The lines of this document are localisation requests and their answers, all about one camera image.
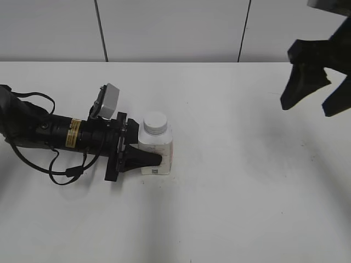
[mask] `white table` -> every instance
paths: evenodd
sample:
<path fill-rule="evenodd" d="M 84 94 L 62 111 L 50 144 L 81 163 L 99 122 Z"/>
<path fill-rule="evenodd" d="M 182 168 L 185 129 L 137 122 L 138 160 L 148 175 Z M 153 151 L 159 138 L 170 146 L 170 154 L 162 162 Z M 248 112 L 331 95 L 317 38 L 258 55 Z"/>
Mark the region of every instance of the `white table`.
<path fill-rule="evenodd" d="M 333 85 L 284 112 L 289 64 L 2 62 L 0 82 L 86 119 L 101 85 L 118 110 L 173 125 L 169 176 L 104 181 L 106 158 L 60 187 L 0 144 L 0 262 L 351 262 L 351 111 Z M 50 102 L 32 101 L 50 108 Z M 47 167 L 54 153 L 23 150 Z M 80 164 L 62 151 L 55 170 Z"/>

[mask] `bottle label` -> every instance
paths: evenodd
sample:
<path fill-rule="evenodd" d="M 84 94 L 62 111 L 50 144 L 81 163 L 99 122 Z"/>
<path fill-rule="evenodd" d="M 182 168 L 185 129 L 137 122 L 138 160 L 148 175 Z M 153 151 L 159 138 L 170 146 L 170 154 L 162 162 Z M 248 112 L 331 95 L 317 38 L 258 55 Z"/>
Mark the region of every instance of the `bottle label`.
<path fill-rule="evenodd" d="M 139 142 L 139 149 L 146 152 L 157 153 L 162 156 L 162 162 L 160 166 L 149 166 L 142 167 L 142 174 L 169 174 L 172 166 L 173 157 L 173 142 L 169 144 L 142 144 Z"/>

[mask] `pill bottle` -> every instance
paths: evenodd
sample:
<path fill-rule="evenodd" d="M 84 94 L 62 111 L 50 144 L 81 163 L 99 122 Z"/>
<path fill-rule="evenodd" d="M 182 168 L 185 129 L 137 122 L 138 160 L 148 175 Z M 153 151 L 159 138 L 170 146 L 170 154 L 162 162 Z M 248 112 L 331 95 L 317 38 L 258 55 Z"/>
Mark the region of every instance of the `pill bottle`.
<path fill-rule="evenodd" d="M 173 158 L 172 127 L 161 112 L 149 112 L 139 129 L 139 149 L 162 156 L 160 166 L 142 167 L 142 174 L 169 174 Z"/>

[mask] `black cable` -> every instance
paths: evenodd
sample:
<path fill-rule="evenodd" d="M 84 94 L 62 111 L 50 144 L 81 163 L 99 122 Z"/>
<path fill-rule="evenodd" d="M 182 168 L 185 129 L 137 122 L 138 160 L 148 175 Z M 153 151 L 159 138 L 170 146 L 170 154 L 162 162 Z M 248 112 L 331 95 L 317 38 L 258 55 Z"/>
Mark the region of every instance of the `black cable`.
<path fill-rule="evenodd" d="M 98 7 L 98 1 L 94 0 L 95 4 L 95 11 L 97 13 L 97 18 L 98 18 L 98 24 L 99 24 L 99 31 L 100 31 L 100 36 L 101 36 L 101 42 L 103 43 L 103 50 L 104 50 L 104 55 L 105 55 L 105 62 L 109 62 L 109 58 L 107 57 L 107 50 L 106 50 L 106 45 L 105 45 L 105 38 L 104 38 L 104 33 L 103 33 L 103 26 L 101 25 L 101 19 L 100 19 L 100 12 L 99 12 L 99 7 Z"/>
<path fill-rule="evenodd" d="M 61 182 L 57 182 L 57 181 L 55 180 L 53 174 L 52 174 L 52 169 L 53 169 L 54 162 L 55 162 L 56 159 L 59 157 L 60 153 L 59 153 L 58 150 L 56 150 L 56 149 L 54 149 L 54 148 L 51 148 L 51 150 L 52 150 L 53 152 L 56 152 L 56 153 L 57 153 L 57 155 L 54 157 L 54 159 L 50 162 L 50 165 L 49 165 L 49 177 L 50 177 L 51 181 L 52 181 L 53 183 L 57 184 L 57 185 L 69 185 L 69 184 L 71 184 L 71 183 L 77 181 L 77 180 L 79 179 L 79 177 L 80 177 L 80 176 L 82 175 L 82 173 L 83 173 L 83 167 L 84 167 L 84 165 L 85 165 L 85 163 L 86 163 L 86 160 L 87 160 L 87 152 L 84 151 L 84 154 L 83 154 L 83 156 L 84 156 L 84 157 L 83 157 L 83 164 L 82 164 L 80 167 L 74 167 L 74 168 L 73 168 L 73 169 L 75 169 L 75 168 L 81 168 L 81 173 L 79 172 L 79 173 L 75 174 L 75 175 L 72 177 L 71 180 L 69 180 L 69 181 L 67 181 L 67 182 L 62 182 L 62 183 L 61 183 Z"/>
<path fill-rule="evenodd" d="M 48 99 L 49 101 L 51 101 L 54 105 L 52 111 L 50 112 L 50 114 L 53 114 L 55 111 L 55 101 L 50 98 L 48 95 L 45 95 L 43 93 L 40 92 L 30 92 L 30 93 L 17 93 L 17 92 L 11 92 L 13 95 L 15 95 L 17 98 L 28 98 L 30 96 L 40 96 L 43 97 L 45 99 Z"/>
<path fill-rule="evenodd" d="M 245 24 L 244 24 L 244 31 L 242 32 L 241 43 L 240 43 L 240 49 L 239 49 L 239 55 L 237 56 L 237 62 L 238 62 L 238 63 L 240 62 L 242 44 L 244 43 L 244 36 L 245 36 L 245 32 L 246 32 L 246 26 L 247 26 L 248 14 L 249 14 L 249 12 L 250 12 L 250 8 L 251 8 L 251 0 L 248 1 L 246 19 L 245 19 Z"/>

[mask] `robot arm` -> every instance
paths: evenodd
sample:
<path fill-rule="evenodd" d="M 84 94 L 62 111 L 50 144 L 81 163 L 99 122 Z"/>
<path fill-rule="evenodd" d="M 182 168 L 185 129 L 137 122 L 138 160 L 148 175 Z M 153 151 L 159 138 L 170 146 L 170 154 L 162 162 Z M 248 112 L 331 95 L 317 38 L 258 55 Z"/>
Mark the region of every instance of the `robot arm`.
<path fill-rule="evenodd" d="M 100 89 L 98 99 L 90 110 L 86 121 L 54 115 L 27 101 L 32 95 L 43 96 L 54 103 L 50 97 L 41 93 L 20 94 L 12 92 L 7 85 L 0 85 L 0 133 L 6 138 L 16 155 L 26 164 L 40 172 L 49 174 L 54 183 L 66 185 L 76 181 L 83 171 L 90 168 L 99 156 L 109 158 L 105 180 L 116 181 L 119 172 L 144 166 L 160 165 L 162 157 L 141 151 L 131 144 L 138 143 L 139 124 L 127 119 L 127 114 L 119 112 L 116 119 L 110 119 L 117 105 L 119 90 L 111 84 Z M 52 171 L 41 168 L 27 160 L 18 147 L 57 149 L 82 152 L 84 162 L 81 166 L 66 171 Z M 85 165 L 87 154 L 95 155 Z M 66 175 L 67 183 L 57 183 L 53 175 Z"/>
<path fill-rule="evenodd" d="M 349 0 L 310 0 L 309 5 L 330 12 L 350 15 Z M 325 41 L 296 40 L 288 51 L 293 65 L 289 82 L 281 96 L 283 110 L 320 88 L 329 85 L 324 68 L 344 73 L 346 79 L 323 103 L 327 117 L 351 108 L 351 17 L 347 17 L 335 34 Z"/>

